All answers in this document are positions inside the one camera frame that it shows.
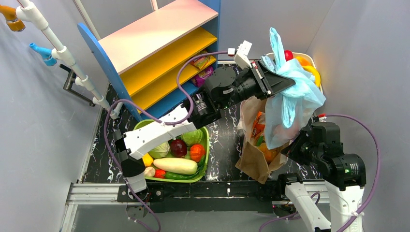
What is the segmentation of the orange snack bag top shelf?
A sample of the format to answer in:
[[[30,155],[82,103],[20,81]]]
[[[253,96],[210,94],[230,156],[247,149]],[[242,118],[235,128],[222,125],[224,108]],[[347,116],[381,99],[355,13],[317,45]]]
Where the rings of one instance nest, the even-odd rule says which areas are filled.
[[[268,149],[266,143],[261,143],[257,148],[263,153],[267,164],[270,164],[279,153],[278,148]]]

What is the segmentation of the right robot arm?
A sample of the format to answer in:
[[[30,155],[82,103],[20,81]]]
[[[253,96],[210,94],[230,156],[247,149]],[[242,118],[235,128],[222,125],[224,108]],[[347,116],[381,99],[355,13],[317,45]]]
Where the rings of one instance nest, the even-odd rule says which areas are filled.
[[[302,128],[297,138],[282,152],[298,164],[316,166],[324,180],[328,214],[324,214],[312,199],[299,174],[278,176],[281,195],[294,205],[308,231],[362,231],[362,220],[357,210],[362,205],[366,167],[359,155],[344,152],[337,124],[314,122]]]

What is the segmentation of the white orange snack bag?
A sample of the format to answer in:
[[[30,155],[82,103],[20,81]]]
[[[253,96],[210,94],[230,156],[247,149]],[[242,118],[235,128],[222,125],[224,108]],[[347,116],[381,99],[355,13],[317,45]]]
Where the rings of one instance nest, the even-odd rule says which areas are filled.
[[[251,131],[250,142],[254,146],[260,146],[264,143],[264,129],[265,129],[265,113],[258,112]]]

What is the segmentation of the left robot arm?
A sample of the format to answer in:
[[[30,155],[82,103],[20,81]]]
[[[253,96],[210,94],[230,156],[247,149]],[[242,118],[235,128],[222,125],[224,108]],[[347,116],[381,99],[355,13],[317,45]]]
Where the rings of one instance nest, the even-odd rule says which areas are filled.
[[[116,131],[116,152],[129,189],[139,193],[147,188],[142,157],[148,151],[219,120],[223,110],[243,100],[252,96],[264,100],[293,85],[294,80],[271,72],[260,60],[251,62],[239,75],[231,68],[220,67],[192,95],[192,103],[184,100],[159,122],[126,133]]]

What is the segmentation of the light blue plastic bag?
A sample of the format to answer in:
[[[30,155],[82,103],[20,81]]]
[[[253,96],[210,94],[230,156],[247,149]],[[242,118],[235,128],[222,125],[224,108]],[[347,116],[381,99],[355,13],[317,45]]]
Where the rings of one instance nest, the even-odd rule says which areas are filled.
[[[268,149],[288,144],[308,123],[326,97],[315,84],[315,76],[304,70],[296,59],[286,61],[281,36],[269,30],[275,59],[262,56],[263,65],[274,74],[290,78],[295,84],[268,98],[265,104],[264,138]]]

